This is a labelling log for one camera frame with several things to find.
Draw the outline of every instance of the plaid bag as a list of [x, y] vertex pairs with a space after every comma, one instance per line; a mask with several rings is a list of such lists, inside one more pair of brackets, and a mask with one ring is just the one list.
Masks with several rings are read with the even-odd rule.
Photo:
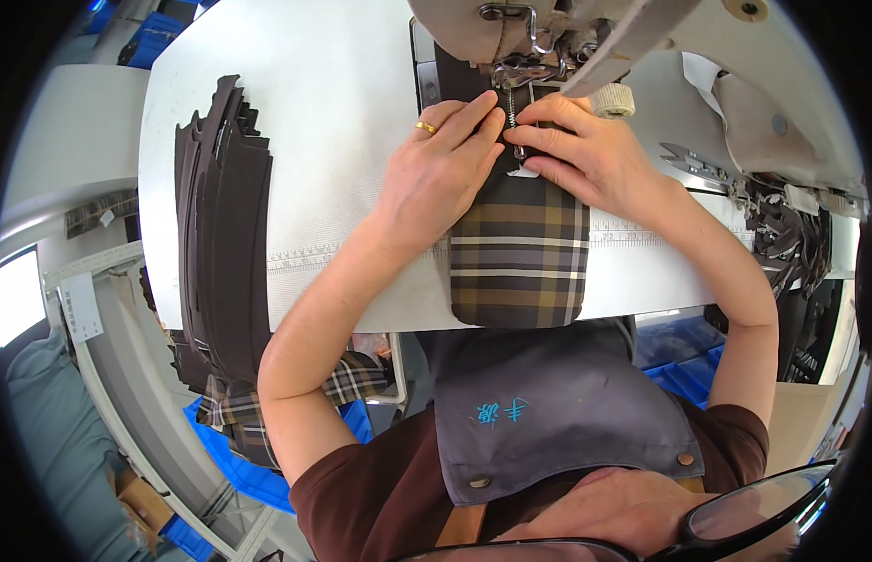
[[588, 207], [545, 178], [492, 173], [450, 232], [452, 313], [486, 327], [568, 325], [588, 251]]
[[[389, 380], [373, 359], [360, 352], [346, 351], [322, 388], [332, 405], [338, 407], [379, 394], [388, 386]], [[213, 373], [208, 375], [195, 421], [226, 435], [233, 454], [252, 464], [279, 470], [254, 383], [225, 381]]]

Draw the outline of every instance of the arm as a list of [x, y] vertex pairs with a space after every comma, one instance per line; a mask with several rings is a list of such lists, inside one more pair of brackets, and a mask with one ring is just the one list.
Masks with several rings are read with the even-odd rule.
[[[283, 319], [264, 351], [258, 396], [277, 463], [292, 485], [354, 435], [323, 395], [352, 329], [373, 299], [473, 203], [502, 145], [504, 113], [488, 92], [444, 102], [420, 119], [390, 158], [374, 212], [343, 244]], [[476, 125], [479, 131], [471, 136]]]
[[[689, 259], [730, 325], [708, 406], [735, 404], [768, 424], [776, 387], [777, 309], [748, 250], [682, 184], [652, 166], [628, 125], [592, 115], [588, 98], [545, 96], [517, 121], [521, 126], [505, 131], [507, 141], [557, 158], [533, 156], [527, 168], [586, 205], [655, 231]], [[530, 126], [537, 121], [554, 121], [574, 134]]]

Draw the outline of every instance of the brown shirt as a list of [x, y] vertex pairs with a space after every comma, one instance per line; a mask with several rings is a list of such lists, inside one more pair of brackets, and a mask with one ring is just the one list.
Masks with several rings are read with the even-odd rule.
[[[749, 410], [721, 405], [707, 411], [679, 399], [699, 440], [705, 491], [722, 493], [760, 479], [768, 435]], [[480, 540], [530, 521], [588, 472], [546, 478], [486, 510]], [[289, 495], [298, 526], [320, 562], [383, 562], [433, 547], [451, 513], [442, 480], [432, 408], [365, 445], [347, 445], [308, 468]]]

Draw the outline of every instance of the woman's right hand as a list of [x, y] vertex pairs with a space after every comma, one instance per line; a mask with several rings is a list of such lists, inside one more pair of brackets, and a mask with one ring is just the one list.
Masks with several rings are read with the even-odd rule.
[[[537, 121], [552, 121], [576, 134], [533, 127]], [[519, 127], [504, 132], [506, 141], [556, 158], [532, 156], [524, 167], [560, 185], [589, 207], [656, 231], [667, 209], [678, 200], [676, 195], [685, 193], [682, 184], [658, 172], [648, 161], [629, 125], [595, 117], [589, 98], [554, 93], [524, 108], [517, 122]]]

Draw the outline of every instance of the gray apron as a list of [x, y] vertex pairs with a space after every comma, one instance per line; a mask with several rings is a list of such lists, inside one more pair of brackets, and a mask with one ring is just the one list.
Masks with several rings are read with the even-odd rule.
[[458, 330], [421, 344], [434, 377], [442, 477], [456, 506], [579, 468], [704, 475], [679, 403], [630, 363], [607, 321]]

